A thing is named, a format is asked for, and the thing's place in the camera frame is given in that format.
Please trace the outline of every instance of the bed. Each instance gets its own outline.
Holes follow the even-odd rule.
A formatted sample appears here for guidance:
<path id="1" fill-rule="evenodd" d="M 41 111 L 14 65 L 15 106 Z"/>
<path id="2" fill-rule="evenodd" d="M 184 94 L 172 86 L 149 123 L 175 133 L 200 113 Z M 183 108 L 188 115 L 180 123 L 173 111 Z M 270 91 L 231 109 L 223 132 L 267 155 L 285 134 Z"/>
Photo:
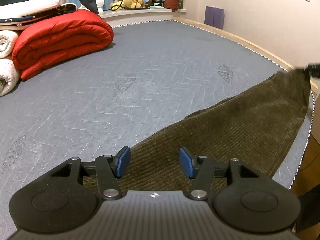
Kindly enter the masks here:
<path id="1" fill-rule="evenodd" d="M 114 43 L 63 62 L 0 101 L 0 232 L 15 231 L 14 192 L 73 156 L 115 155 L 190 113 L 264 81 L 281 65 L 227 38 L 175 20 L 115 26 Z M 290 188 L 314 109 L 273 179 Z"/>

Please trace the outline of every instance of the white wall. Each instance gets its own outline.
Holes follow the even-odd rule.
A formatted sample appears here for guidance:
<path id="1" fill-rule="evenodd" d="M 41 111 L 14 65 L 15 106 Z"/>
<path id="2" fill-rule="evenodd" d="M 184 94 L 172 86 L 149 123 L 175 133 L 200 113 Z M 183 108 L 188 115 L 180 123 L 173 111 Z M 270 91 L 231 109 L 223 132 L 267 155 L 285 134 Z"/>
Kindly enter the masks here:
<path id="1" fill-rule="evenodd" d="M 224 30 L 291 65 L 320 62 L 320 0 L 186 0 L 186 18 L 204 22 L 205 6 L 225 10 Z"/>

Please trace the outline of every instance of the white folded towel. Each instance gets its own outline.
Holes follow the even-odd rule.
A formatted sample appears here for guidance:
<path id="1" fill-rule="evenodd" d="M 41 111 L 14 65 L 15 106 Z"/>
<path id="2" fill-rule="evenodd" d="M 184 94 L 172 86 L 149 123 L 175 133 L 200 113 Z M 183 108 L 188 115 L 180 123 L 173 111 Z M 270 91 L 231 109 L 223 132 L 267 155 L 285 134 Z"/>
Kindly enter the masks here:
<path id="1" fill-rule="evenodd" d="M 13 65 L 11 57 L 0 59 L 0 97 L 9 93 L 20 79 L 20 70 Z"/>
<path id="2" fill-rule="evenodd" d="M 18 33 L 14 31 L 0 31 L 0 58 L 12 53 L 18 36 Z"/>
<path id="3" fill-rule="evenodd" d="M 0 18 L 17 18 L 47 11 L 62 5 L 65 0 L 29 0 L 0 6 Z"/>

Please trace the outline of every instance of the round black pad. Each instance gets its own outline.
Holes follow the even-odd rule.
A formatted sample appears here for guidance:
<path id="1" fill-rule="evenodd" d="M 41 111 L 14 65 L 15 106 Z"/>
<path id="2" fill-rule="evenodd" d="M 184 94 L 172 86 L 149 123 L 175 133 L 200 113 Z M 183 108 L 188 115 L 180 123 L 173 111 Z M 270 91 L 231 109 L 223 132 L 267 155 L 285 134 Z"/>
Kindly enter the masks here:
<path id="1" fill-rule="evenodd" d="M 53 234 L 83 225 L 98 205 L 97 196 L 77 182 L 48 177 L 16 192 L 9 202 L 9 212 L 18 228 Z"/>
<path id="2" fill-rule="evenodd" d="M 300 202 L 269 178 L 246 178 L 217 193 L 213 208 L 233 228 L 268 234 L 292 228 L 300 212 Z"/>
<path id="3" fill-rule="evenodd" d="M 247 209 L 256 212 L 268 212 L 278 205 L 278 200 L 270 193 L 251 191 L 242 195 L 241 203 Z"/>

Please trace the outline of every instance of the red folded blanket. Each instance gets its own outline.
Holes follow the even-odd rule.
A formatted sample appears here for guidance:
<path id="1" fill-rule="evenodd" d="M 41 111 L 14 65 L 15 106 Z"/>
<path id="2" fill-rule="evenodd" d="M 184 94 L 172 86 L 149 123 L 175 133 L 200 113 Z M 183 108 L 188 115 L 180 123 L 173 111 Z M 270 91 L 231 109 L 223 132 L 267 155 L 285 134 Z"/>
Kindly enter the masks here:
<path id="1" fill-rule="evenodd" d="M 113 30 L 98 15 L 83 9 L 40 21 L 17 39 L 12 61 L 28 80 L 67 59 L 107 47 Z"/>

